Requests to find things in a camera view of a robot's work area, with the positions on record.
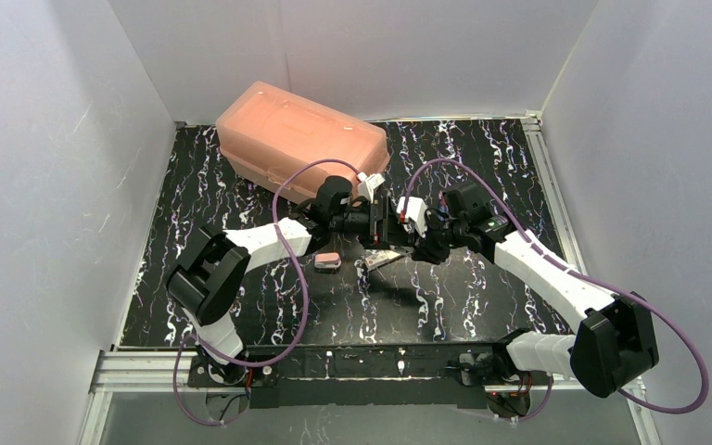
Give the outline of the pink mini stapler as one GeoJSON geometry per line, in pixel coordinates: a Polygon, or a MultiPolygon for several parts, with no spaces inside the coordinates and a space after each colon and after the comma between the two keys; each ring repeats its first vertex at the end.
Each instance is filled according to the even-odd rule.
{"type": "Polygon", "coordinates": [[[317,253],[313,257],[313,267],[317,273],[336,273],[342,264],[336,252],[317,253]]]}

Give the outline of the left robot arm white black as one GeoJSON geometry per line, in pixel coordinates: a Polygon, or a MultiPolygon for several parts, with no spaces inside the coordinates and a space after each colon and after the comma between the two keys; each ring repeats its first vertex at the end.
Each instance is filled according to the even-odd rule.
{"type": "Polygon", "coordinates": [[[216,363],[249,368],[244,344],[230,310],[244,276],[256,268],[288,260],[299,276],[299,261],[322,254],[333,235],[354,235],[367,249],[391,249],[407,238],[380,173],[358,176],[357,191],[341,176],[329,176],[315,197],[285,218],[251,229],[194,232],[166,279],[168,295],[194,326],[195,341],[216,363]]]}

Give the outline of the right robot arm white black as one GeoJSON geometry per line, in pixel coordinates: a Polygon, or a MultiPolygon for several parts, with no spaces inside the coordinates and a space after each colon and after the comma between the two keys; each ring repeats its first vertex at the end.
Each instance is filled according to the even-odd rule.
{"type": "Polygon", "coordinates": [[[575,276],[575,268],[530,231],[519,231],[496,212],[474,183],[447,189],[443,209],[418,197],[400,197],[397,213],[409,230],[416,260],[441,262],[454,248],[468,248],[520,279],[551,305],[569,335],[518,330],[501,339],[495,356],[511,374],[546,372],[574,377],[605,398],[655,367],[660,360],[651,313],[636,294],[621,297],[575,276]]]}

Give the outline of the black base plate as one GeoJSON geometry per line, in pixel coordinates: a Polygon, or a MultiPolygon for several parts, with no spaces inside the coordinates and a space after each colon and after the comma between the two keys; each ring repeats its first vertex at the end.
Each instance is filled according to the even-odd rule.
{"type": "Polygon", "coordinates": [[[223,366],[198,348],[185,377],[191,388],[233,388],[255,409],[335,404],[454,405],[491,408],[501,416],[530,411],[532,395],[543,395],[545,373],[517,371],[502,344],[490,342],[307,345],[282,361],[273,346],[249,346],[246,360],[223,366]]]}

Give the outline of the pink translucent plastic box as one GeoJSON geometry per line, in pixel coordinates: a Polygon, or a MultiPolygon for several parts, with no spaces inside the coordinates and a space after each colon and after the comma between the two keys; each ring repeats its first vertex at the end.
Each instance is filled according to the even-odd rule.
{"type": "Polygon", "coordinates": [[[366,174],[389,162],[382,128],[268,83],[253,83],[215,126],[235,173],[272,193],[319,159],[341,159],[366,174]]]}

